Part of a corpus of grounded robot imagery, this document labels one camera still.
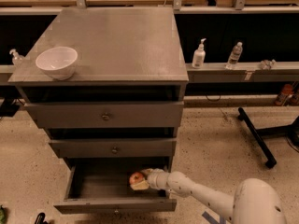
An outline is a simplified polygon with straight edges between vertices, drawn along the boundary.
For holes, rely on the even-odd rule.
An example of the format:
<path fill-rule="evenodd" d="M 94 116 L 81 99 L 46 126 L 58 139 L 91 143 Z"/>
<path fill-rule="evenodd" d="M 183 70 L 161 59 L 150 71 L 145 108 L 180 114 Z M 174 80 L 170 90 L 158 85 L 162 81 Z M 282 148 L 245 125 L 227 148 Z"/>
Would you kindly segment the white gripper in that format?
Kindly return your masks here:
<path fill-rule="evenodd" d="M 131 185 L 132 190 L 146 190 L 149 187 L 160 190 L 164 187 L 164 170 L 162 169 L 143 169 L 140 173 L 147 178 L 146 180 Z"/>

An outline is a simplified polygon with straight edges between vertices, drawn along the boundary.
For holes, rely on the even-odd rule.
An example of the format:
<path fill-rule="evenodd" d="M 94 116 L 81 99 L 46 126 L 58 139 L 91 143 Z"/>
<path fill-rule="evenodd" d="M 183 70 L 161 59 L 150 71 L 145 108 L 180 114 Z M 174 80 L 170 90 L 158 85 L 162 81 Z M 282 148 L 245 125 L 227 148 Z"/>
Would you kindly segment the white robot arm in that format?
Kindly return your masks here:
<path fill-rule="evenodd" d="M 129 177 L 133 190 L 156 189 L 193 197 L 231 224 L 287 224 L 277 192 L 266 182 L 248 178 L 230 196 L 195 183 L 182 172 L 145 169 Z"/>

